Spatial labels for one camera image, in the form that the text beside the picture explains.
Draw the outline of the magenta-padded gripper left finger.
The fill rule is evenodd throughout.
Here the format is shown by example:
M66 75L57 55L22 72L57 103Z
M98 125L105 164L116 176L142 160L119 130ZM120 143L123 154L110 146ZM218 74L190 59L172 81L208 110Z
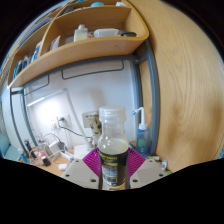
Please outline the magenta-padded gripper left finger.
M99 150L94 149L83 159L75 159L62 177L84 188L98 189L100 186L101 161Z

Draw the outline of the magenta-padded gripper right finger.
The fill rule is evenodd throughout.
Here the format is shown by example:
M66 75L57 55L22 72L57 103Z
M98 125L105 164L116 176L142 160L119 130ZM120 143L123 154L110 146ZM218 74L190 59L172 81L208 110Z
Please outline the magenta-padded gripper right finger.
M164 177L164 171L154 159L145 159L136 150L129 148L126 162L127 189L146 186Z

